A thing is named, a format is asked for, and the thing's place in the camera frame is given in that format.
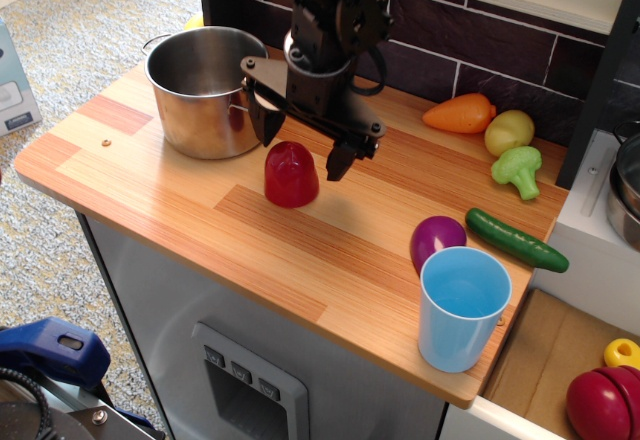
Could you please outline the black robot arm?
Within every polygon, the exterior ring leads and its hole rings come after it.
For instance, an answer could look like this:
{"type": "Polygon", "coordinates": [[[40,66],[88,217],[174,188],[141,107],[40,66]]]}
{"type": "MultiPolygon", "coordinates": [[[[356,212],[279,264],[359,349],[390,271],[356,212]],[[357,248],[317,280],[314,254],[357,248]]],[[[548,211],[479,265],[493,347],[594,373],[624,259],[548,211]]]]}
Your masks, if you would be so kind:
{"type": "Polygon", "coordinates": [[[393,20],[389,0],[293,0],[283,60],[247,56],[240,67],[257,138],[269,145],[291,117],[332,139],[327,178],[373,158],[385,124],[362,102],[380,93],[387,68],[378,48],[393,20]]]}

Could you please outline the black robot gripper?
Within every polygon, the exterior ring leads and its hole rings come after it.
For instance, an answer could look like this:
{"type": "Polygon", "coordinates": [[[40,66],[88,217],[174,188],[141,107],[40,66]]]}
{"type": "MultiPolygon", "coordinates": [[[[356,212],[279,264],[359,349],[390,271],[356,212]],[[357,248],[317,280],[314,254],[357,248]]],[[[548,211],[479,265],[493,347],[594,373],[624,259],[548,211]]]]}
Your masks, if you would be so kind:
{"type": "Polygon", "coordinates": [[[329,137],[328,181],[340,181],[356,160],[377,153],[386,126],[349,86],[349,66],[316,74],[292,64],[247,56],[240,63],[253,129],[267,147],[291,117],[329,137]]]}

